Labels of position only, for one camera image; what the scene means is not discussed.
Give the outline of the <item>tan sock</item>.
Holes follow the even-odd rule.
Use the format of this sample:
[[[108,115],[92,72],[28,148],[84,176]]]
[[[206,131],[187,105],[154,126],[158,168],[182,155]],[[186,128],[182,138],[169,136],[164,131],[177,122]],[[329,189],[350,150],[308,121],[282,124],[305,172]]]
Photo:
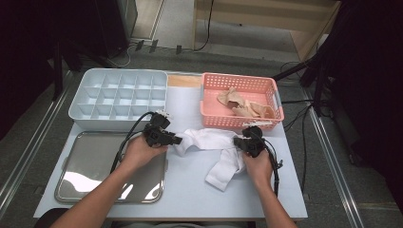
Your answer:
[[[255,117],[254,110],[249,105],[238,105],[232,108],[236,116],[240,117]]]
[[[228,90],[221,92],[217,96],[217,100],[228,107],[243,107],[244,99],[239,95],[234,87],[230,87]]]

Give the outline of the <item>translucent grey box lid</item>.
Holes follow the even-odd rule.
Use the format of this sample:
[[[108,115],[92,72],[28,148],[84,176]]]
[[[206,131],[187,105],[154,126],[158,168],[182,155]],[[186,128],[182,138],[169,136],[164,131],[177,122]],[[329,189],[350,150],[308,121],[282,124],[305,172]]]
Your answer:
[[[116,153],[125,139],[124,132],[80,133],[62,165],[62,175],[54,197],[65,203],[81,200],[111,171]],[[163,195],[166,154],[154,157],[125,184],[118,203],[151,203]]]

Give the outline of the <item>black metal stand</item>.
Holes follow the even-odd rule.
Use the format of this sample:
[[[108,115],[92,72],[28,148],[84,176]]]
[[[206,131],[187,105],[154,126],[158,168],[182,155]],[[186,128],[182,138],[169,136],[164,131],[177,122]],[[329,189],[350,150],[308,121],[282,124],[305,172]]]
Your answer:
[[[82,62],[78,56],[75,44],[68,39],[58,40],[53,49],[54,93],[52,100],[56,101],[63,91],[62,60],[73,71],[79,71]]]

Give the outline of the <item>light wooden cabinet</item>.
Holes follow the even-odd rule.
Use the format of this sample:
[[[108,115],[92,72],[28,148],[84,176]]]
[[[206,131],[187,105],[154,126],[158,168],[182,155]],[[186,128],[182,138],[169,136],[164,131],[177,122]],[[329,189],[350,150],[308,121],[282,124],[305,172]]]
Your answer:
[[[329,34],[341,2],[337,0],[194,0],[192,46],[196,47],[197,21],[287,29],[300,61],[314,52],[323,34]]]

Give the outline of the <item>pink perforated plastic basket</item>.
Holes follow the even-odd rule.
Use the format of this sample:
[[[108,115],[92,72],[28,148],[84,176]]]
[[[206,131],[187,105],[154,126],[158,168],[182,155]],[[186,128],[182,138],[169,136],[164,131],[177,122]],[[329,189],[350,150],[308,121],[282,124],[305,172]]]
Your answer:
[[[273,109],[268,117],[237,116],[232,105],[222,104],[218,97],[230,88],[248,102],[267,105]],[[205,127],[241,129],[258,125],[273,129],[284,119],[276,81],[272,78],[222,73],[203,73],[201,76],[201,116]]]

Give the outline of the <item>black tripod stand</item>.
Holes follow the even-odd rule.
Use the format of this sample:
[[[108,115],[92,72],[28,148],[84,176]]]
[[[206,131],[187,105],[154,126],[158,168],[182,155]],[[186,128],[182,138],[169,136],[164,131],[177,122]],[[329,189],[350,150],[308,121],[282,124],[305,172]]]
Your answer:
[[[326,75],[324,59],[324,50],[322,47],[319,47],[317,52],[309,59],[272,76],[272,79],[277,82],[304,69],[304,73],[299,79],[299,84],[302,87],[308,87],[312,83],[316,83],[313,97],[313,108],[318,117],[325,116],[322,112],[322,108],[325,106],[322,102],[322,94],[325,84],[328,81],[328,77]]]

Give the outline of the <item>white compartment storage box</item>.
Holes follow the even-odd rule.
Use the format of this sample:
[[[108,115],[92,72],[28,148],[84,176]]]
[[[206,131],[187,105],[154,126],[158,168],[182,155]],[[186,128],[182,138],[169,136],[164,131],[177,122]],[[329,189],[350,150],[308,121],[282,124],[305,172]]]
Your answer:
[[[167,81],[161,70],[92,68],[68,115],[85,130],[128,131],[144,113],[165,110]]]

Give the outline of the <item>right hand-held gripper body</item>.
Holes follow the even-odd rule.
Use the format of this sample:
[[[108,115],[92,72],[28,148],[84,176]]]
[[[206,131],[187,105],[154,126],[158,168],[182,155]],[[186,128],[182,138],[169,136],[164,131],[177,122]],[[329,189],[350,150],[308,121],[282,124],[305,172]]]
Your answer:
[[[241,131],[243,136],[242,150],[247,152],[252,158],[256,158],[263,150],[265,150],[269,157],[272,158],[273,154],[263,139],[262,130],[256,126],[247,126]]]

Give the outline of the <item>person's left hand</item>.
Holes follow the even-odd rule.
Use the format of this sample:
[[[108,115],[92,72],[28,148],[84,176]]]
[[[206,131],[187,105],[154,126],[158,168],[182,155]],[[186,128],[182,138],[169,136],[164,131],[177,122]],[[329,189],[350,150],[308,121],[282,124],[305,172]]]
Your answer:
[[[167,151],[166,145],[150,147],[143,135],[129,141],[118,169],[133,174],[137,169],[149,163],[154,157]]]

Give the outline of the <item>metal floor rail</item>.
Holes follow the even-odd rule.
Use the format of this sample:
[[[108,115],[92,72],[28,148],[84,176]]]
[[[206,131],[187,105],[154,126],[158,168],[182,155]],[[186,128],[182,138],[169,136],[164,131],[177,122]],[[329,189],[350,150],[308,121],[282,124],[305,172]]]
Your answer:
[[[6,214],[10,203],[15,193],[17,192],[19,185],[22,182],[23,177],[26,175],[30,164],[32,163],[39,147],[42,144],[42,141],[44,140],[45,136],[48,133],[48,130],[50,129],[61,107],[63,106],[67,97],[68,90],[73,82],[74,73],[71,70],[68,70],[67,73],[63,76],[63,83],[66,86],[62,89],[59,97],[50,103],[47,112],[35,129],[21,157],[12,169],[12,172],[10,173],[7,181],[0,188],[0,220]]]
[[[324,157],[332,174],[332,178],[334,180],[336,190],[339,194],[347,219],[352,228],[365,228],[360,213],[358,211],[354,196],[336,158],[335,151],[327,135],[323,121],[320,117],[318,117],[315,109],[310,111],[310,116],[316,130],[320,145],[322,147]]]

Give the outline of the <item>black curtain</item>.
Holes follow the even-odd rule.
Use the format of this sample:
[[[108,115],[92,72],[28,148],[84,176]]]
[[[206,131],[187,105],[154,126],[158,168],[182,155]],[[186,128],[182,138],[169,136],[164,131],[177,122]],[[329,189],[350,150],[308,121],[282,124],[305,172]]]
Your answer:
[[[353,152],[384,177],[403,213],[403,0],[340,1],[324,66],[358,134]]]
[[[96,60],[126,48],[118,0],[0,0],[0,140],[54,85],[60,39]]]

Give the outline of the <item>dark cloth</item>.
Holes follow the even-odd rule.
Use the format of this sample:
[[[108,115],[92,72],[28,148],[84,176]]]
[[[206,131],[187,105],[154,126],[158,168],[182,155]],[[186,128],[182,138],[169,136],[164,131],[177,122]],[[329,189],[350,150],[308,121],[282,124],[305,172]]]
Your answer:
[[[33,228],[50,228],[50,226],[66,211],[67,208],[52,208],[48,210],[43,216],[37,219]]]

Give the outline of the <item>peach sock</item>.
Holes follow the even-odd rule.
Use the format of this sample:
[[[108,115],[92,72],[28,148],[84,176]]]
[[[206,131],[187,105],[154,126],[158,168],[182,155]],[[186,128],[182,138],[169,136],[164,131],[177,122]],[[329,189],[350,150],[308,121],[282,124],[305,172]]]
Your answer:
[[[261,118],[265,118],[267,116],[267,107],[265,105],[254,103],[254,102],[252,102],[250,105],[251,105],[251,108],[256,113],[258,113]]]
[[[269,105],[264,105],[259,112],[260,116],[263,119],[274,119],[275,118],[275,111]]]

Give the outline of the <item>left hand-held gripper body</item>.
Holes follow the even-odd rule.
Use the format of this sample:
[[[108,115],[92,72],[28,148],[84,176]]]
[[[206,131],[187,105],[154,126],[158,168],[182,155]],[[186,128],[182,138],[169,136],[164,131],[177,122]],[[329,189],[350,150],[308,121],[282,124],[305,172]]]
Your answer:
[[[149,146],[154,145],[167,145],[166,140],[169,138],[165,129],[170,125],[170,121],[160,113],[155,112],[149,123],[144,127],[144,136],[146,139],[146,143]]]

